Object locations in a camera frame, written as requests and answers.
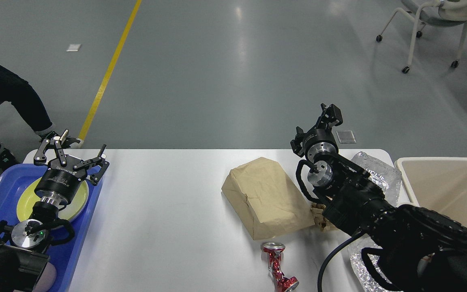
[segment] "yellow plate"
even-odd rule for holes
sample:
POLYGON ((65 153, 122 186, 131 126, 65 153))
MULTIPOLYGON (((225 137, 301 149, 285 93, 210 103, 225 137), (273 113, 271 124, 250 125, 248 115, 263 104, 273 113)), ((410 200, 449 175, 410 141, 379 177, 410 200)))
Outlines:
MULTIPOLYGON (((19 198, 17 202, 17 218, 19 221, 24 221, 30 218, 32 214, 32 207, 34 206, 35 202, 41 200, 39 196, 34 193, 35 187, 39 183, 41 178, 38 178, 34 181, 31 185, 29 185, 26 190, 24 190, 23 194, 19 198)), ((62 211, 59 211, 59 218, 60 219, 67 219, 68 221, 74 220, 79 214, 80 211, 86 205, 89 196, 89 187, 86 181, 83 181, 80 184, 80 187, 75 194, 70 205, 67 205, 66 208, 62 211)))

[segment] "crushed soda can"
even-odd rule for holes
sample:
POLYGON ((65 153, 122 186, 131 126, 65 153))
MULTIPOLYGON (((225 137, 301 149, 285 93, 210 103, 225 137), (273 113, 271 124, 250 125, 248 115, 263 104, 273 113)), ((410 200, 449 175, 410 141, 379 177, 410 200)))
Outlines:
POLYGON ((268 268, 273 275, 276 282, 277 292, 290 292, 298 286, 296 277, 286 278, 284 273, 280 270, 280 262, 282 259, 282 252, 285 245, 278 242, 266 242, 262 244, 263 251, 268 254, 268 268))

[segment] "yellow floor line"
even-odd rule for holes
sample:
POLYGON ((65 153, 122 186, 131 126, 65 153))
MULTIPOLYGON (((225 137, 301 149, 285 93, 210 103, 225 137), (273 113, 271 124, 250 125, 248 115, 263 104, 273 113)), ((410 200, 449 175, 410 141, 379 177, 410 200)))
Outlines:
POLYGON ((111 62, 107 67, 107 71, 105 72, 104 78, 102 79, 102 83, 100 84, 100 88, 96 93, 95 100, 93 100, 93 105, 89 109, 88 116, 86 116, 86 120, 78 134, 78 138, 85 140, 86 135, 88 134, 89 127, 91 126, 91 122, 93 122, 93 118, 95 117, 95 113, 97 108, 99 107, 100 101, 102 100, 102 96, 104 95, 105 88, 107 87, 107 83, 111 78, 111 74, 113 74, 113 70, 115 69, 116 62, 118 61, 118 57, 120 57, 120 53, 122 52, 122 48, 124 47, 124 43, 126 42, 127 35, 129 34, 129 30, 135 20, 139 5, 141 4, 141 0, 137 0, 131 15, 129 16, 129 20, 127 21, 126 28, 124 28, 124 32, 122 32, 122 37, 116 46, 115 53, 111 58, 111 62))

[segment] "blue tray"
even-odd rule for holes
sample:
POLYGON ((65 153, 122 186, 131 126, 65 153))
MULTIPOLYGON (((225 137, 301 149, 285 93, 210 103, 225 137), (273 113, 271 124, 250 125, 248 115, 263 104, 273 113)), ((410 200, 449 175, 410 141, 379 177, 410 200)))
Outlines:
MULTIPOLYGON (((19 223, 17 214, 15 213, 19 197, 31 183, 42 177, 45 171, 46 166, 18 164, 8 168, 0 176, 0 221, 6 220, 9 225, 19 223)), ((88 173, 93 174, 97 171, 98 168, 93 168, 88 173)), ((88 183, 88 186, 88 202, 80 215, 72 222, 72 226, 75 229, 75 238, 67 244, 52 246, 46 252, 50 255, 50 263, 57 269, 57 279, 52 288, 50 288, 50 292, 65 292, 70 287, 78 256, 80 255, 80 250, 82 249, 82 244, 99 198, 102 181, 96 187, 91 183, 88 183)), ((65 238, 67 231, 61 228, 52 231, 51 234, 55 238, 65 238)))

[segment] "brown paper bag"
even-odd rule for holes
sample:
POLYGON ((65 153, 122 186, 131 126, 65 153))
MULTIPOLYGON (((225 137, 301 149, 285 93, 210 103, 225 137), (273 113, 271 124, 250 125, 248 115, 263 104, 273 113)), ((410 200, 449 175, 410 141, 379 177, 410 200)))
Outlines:
POLYGON ((261 157, 230 170, 222 191, 253 240, 315 223, 309 204, 276 161, 261 157))

